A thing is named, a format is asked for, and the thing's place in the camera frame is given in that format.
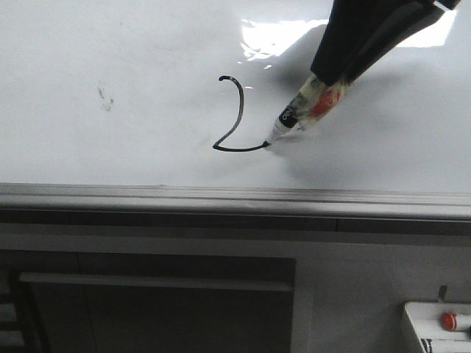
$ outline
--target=white surface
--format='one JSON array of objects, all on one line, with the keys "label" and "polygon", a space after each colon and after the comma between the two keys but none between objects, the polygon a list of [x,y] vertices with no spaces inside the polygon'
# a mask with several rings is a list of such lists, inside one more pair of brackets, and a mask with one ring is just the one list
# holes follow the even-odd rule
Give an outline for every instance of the white surface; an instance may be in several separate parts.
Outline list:
[{"label": "white surface", "polygon": [[420,340],[470,340],[469,332],[447,331],[442,328],[440,318],[443,313],[471,314],[470,304],[453,304],[453,303],[422,303],[408,302],[405,305],[405,320],[408,321],[413,329],[411,334],[417,340],[417,347],[421,347],[422,352],[425,350],[420,345]]},{"label": "white surface", "polygon": [[226,146],[259,144],[331,3],[3,0],[0,182],[471,192],[469,1],[448,36],[394,49],[312,130],[212,150],[238,106],[218,77],[250,87]]}]

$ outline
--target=orange marker cap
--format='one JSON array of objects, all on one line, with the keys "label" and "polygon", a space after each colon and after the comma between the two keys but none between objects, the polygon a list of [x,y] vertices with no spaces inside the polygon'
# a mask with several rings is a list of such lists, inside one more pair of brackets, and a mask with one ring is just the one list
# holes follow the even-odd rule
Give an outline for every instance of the orange marker cap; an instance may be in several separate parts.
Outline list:
[{"label": "orange marker cap", "polygon": [[456,314],[443,313],[442,314],[442,326],[444,329],[455,329],[456,328]]}]

